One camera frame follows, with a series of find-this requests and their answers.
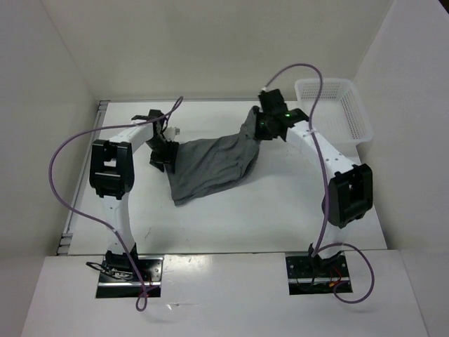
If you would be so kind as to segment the grey shorts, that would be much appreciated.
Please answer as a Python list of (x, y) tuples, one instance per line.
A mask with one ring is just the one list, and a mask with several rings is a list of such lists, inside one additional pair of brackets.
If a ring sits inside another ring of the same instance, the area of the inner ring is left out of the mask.
[(236, 187), (252, 173), (260, 152), (255, 138), (258, 112), (257, 106), (251, 107), (238, 133), (179, 146), (175, 171), (168, 173), (174, 205)]

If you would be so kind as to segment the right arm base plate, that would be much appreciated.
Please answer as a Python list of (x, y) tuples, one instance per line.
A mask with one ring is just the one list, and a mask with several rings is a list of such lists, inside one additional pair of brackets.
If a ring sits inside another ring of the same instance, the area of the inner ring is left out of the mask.
[(307, 252), (286, 254), (286, 272), (291, 296), (353, 292), (343, 252), (324, 260)]

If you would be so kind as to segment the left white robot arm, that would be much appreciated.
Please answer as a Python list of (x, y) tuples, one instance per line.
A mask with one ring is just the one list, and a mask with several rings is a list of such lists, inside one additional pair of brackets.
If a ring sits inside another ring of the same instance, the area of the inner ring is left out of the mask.
[(141, 146), (151, 149), (149, 163), (161, 172), (175, 172), (179, 143), (177, 131), (168, 128), (168, 117), (159, 110), (136, 115), (133, 125), (109, 139), (92, 144), (89, 183), (100, 198), (109, 225), (105, 269), (126, 281), (140, 272), (137, 244), (130, 228), (129, 195), (135, 183), (133, 155)]

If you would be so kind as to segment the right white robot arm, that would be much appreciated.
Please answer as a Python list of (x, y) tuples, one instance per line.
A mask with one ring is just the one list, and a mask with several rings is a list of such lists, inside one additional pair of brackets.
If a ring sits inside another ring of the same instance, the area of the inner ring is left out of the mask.
[(373, 207), (373, 172), (366, 164), (356, 164), (345, 157), (322, 134), (309, 125), (302, 110), (289, 109), (280, 90), (263, 89), (255, 110), (255, 138), (281, 138), (292, 145), (320, 172), (325, 195), (321, 203), (326, 227), (308, 249), (307, 265), (313, 276), (323, 276), (336, 263), (339, 252), (329, 256), (318, 252), (325, 246), (339, 248), (346, 226), (360, 220)]

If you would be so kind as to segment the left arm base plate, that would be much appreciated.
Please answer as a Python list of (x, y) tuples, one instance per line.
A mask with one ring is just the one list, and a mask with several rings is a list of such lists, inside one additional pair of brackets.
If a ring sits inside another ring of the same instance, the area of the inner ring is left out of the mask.
[[(134, 271), (122, 271), (107, 267), (106, 262), (87, 263), (99, 272), (95, 297), (106, 298), (137, 298), (142, 293), (141, 282)], [(144, 256), (137, 263), (145, 281), (148, 298), (161, 297), (162, 256)]]

